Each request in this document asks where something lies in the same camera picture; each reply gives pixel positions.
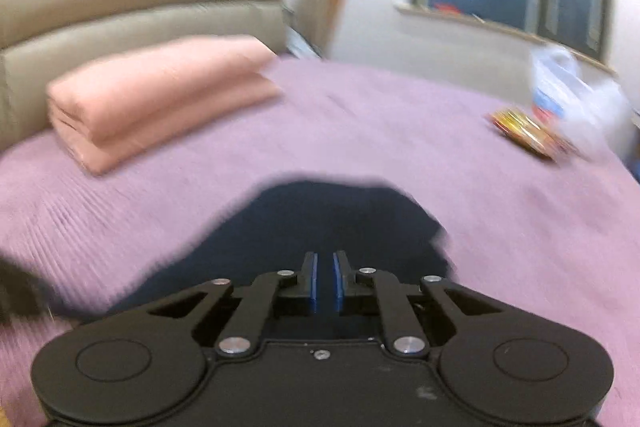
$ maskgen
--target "bed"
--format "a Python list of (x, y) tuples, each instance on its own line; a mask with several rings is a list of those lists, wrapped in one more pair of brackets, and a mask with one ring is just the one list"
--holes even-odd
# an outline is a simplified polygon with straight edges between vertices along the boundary
[[(544, 163), (485, 125), (503, 101), (283, 57), (265, 71), (282, 102), (92, 178), (47, 129), (46, 82), (96, 56), (190, 33), (249, 33), (282, 53), (280, 0), (9, 1), (17, 13), (2, 20), (0, 136), (11, 147), (0, 156), (0, 251), (67, 302), (104, 311), (263, 185), (382, 180), (442, 223), (460, 282), (600, 341), (616, 378), (599, 420), (640, 425), (640, 188), (613, 153), (598, 164)], [(49, 317), (0, 330), (0, 405), (13, 427), (43, 423), (30, 363), (68, 328)]]

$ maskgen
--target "purple bedspread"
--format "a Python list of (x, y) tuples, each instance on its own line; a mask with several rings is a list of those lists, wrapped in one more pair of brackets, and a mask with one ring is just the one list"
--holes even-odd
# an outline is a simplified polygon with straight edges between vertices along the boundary
[[(616, 366), (600, 420), (640, 425), (640, 187), (613, 155), (543, 163), (484, 123), (503, 103), (425, 80), (293, 59), (268, 76), (283, 102), (104, 178), (83, 174), (51, 132), (11, 149), (0, 158), (0, 251), (69, 302), (104, 310), (262, 184), (384, 180), (443, 224), (460, 282), (599, 340)], [(43, 422), (30, 362), (67, 327), (0, 331), (0, 405), (14, 427)]]

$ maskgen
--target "snack package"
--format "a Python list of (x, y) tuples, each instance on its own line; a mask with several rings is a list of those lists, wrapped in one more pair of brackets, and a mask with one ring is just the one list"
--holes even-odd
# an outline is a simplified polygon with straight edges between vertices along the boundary
[(575, 153), (571, 143), (517, 108), (503, 109), (487, 118), (507, 138), (543, 158), (558, 160)]

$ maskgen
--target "window sill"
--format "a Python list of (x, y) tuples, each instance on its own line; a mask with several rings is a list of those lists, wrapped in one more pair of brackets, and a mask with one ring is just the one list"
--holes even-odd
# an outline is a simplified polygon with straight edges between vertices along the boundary
[[(512, 37), (516, 37), (527, 42), (532, 42), (533, 44), (558, 44), (557, 42), (553, 42), (551, 40), (542, 38), (538, 35), (534, 35), (532, 33), (527, 33), (527, 32), (518, 30), (516, 28), (512, 28), (511, 26), (506, 26), (504, 24), (500, 24), (497, 22), (483, 21), (482, 19), (471, 17), (469, 15), (456, 15), (453, 13), (446, 13), (446, 12), (441, 12), (437, 10), (429, 10), (429, 9), (422, 8), (414, 4), (409, 4), (405, 2), (396, 2), (394, 4), (394, 7), (400, 13), (403, 13), (405, 15), (417, 15), (421, 17), (428, 17), (431, 19), (457, 22), (459, 24), (466, 24), (468, 26), (474, 26), (476, 28), (485, 28), (490, 31), (502, 33), (505, 35), (510, 35)], [(604, 71), (605, 73), (610, 74), (615, 78), (618, 77), (618, 74), (616, 73), (615, 70), (609, 68), (607, 65), (603, 64), (599, 60), (588, 57), (587, 55), (580, 53), (576, 50), (571, 50), (571, 51), (575, 55), (575, 57), (578, 58), (578, 60), (580, 60), (581, 62), (584, 62), (590, 66), (593, 66), (594, 68), (597, 68), (600, 71)]]

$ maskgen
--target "black object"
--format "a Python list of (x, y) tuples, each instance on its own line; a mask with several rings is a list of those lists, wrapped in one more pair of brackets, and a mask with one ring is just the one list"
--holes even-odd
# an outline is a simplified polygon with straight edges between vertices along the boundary
[[(108, 314), (216, 277), (248, 285), (262, 273), (300, 266), (307, 251), (321, 255), (325, 282), (332, 266), (322, 256), (337, 250), (348, 251), (358, 266), (391, 271), (401, 282), (413, 282), (417, 273), (448, 277), (449, 264), (433, 246), (441, 231), (419, 204), (390, 187), (312, 180), (279, 184), (261, 191), (190, 254), (153, 274)], [(330, 299), (330, 286), (326, 293)]]
[(613, 367), (586, 335), (440, 277), (402, 284), (333, 256), (348, 341), (315, 320), (318, 256), (249, 287), (218, 279), (47, 344), (50, 427), (596, 426)]

